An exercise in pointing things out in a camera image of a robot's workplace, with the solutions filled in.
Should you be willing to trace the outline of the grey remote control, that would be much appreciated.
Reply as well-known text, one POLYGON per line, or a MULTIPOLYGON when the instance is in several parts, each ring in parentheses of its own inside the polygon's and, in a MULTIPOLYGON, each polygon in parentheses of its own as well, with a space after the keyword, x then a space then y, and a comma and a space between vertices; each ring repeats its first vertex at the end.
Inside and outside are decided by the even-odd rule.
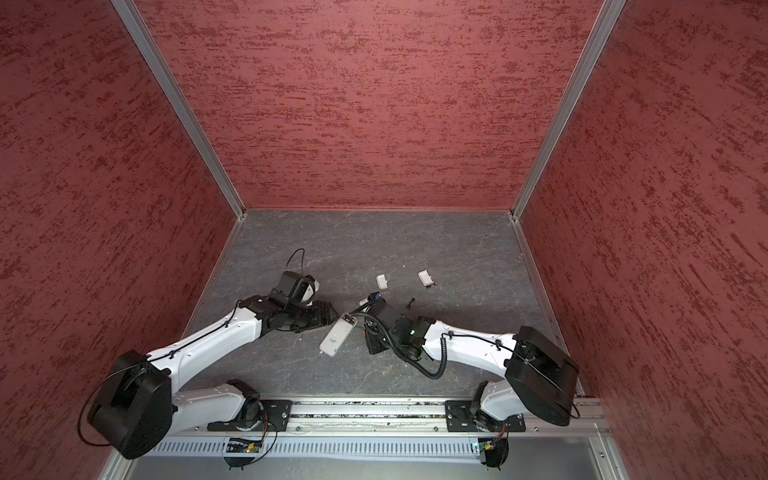
POLYGON ((355 330, 358 320, 351 314, 340 316, 331 326, 330 330, 320 343, 320 351, 330 357, 334 357, 349 335, 355 330))

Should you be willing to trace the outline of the grey remote battery cover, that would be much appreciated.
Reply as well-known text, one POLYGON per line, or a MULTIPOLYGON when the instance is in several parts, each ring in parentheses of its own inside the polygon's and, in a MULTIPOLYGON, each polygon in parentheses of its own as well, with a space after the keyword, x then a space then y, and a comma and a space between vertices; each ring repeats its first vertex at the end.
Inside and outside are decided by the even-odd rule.
POLYGON ((385 274, 377 275, 376 283, 380 290, 386 290, 388 288, 388 281, 385 274))

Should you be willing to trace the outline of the white battery cover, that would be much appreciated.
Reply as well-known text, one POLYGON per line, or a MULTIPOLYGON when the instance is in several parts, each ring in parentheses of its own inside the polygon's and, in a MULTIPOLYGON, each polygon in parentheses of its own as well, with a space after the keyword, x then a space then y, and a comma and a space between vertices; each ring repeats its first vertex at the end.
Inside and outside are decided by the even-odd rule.
POLYGON ((421 284, 425 288, 431 288, 435 282, 427 270, 422 270, 417 274, 421 284))

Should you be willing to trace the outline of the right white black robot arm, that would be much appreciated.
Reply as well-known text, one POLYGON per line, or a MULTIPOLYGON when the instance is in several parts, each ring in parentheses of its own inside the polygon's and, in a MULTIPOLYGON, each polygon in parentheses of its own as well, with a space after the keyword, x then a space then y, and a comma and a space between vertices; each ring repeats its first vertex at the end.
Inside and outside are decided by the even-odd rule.
POLYGON ((478 385, 467 407, 466 418, 480 430, 500 432, 525 414, 561 427, 580 416, 574 405, 578 364, 533 327, 514 334, 462 329, 400 313, 379 295, 351 316, 362 322, 370 354, 389 350, 430 380, 442 378, 450 363, 497 376, 478 385))

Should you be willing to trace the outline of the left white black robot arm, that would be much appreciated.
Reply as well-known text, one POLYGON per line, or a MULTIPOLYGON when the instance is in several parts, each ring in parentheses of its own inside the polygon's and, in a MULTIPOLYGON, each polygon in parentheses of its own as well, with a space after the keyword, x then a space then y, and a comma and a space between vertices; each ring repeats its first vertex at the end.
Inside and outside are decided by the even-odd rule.
POLYGON ((89 425, 102 437, 102 446, 126 459, 147 454, 169 435, 209 424, 266 432, 260 394, 246 382, 184 387, 221 358, 273 331, 302 333, 337 320, 332 304, 317 300, 318 290, 314 277, 285 271, 268 295, 237 301, 219 321, 146 354, 125 352, 81 407, 76 430, 89 425))

